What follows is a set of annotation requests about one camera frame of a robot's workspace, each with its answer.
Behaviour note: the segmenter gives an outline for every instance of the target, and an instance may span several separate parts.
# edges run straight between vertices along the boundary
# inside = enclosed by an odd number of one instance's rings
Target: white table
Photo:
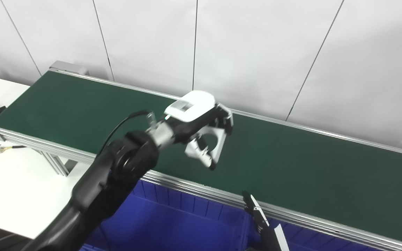
[[[10,105],[27,88],[0,79],[0,106]],[[0,145],[12,144],[0,141]],[[9,149],[0,154],[0,229],[35,238],[68,202],[87,169],[88,165],[78,163],[64,177],[32,149]]]

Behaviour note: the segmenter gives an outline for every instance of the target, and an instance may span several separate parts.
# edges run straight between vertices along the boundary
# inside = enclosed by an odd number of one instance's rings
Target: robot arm
[[[131,131],[111,142],[75,185],[60,214],[23,250],[78,251],[88,235],[117,211],[139,179],[156,166],[159,152],[172,144],[188,148],[197,144],[198,150],[186,150],[186,154],[213,170],[222,143],[218,139],[214,151],[209,151],[202,135],[214,130],[223,138],[230,135],[230,110],[207,92],[192,91],[167,107],[164,115],[146,131]]]
[[[254,218],[254,226],[261,238],[262,251],[289,251],[288,244],[281,225],[271,228],[263,213],[260,205],[254,196],[246,191],[242,191],[244,210]],[[256,251],[247,248],[245,251]]]

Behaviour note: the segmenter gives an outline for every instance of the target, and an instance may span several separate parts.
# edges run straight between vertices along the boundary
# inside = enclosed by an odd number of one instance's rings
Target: white wall
[[[402,1],[345,1],[288,121],[402,141]]]
[[[402,1],[0,0],[0,78],[55,60],[402,147]]]
[[[33,84],[39,77],[29,51],[0,2],[0,78]]]

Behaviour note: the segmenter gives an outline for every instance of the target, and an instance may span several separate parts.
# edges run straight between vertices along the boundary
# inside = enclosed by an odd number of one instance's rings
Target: green conveyor belt
[[[0,127],[96,153],[122,118],[160,116],[172,101],[50,71],[0,115]],[[214,172],[183,146],[164,150],[155,170],[402,241],[402,154],[238,114],[234,123]],[[115,137],[145,128],[134,119]]]

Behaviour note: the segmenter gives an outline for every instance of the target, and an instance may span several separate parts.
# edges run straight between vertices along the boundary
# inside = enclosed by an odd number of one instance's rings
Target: blue plastic crate
[[[242,251],[250,223],[239,208],[140,181],[82,250]]]

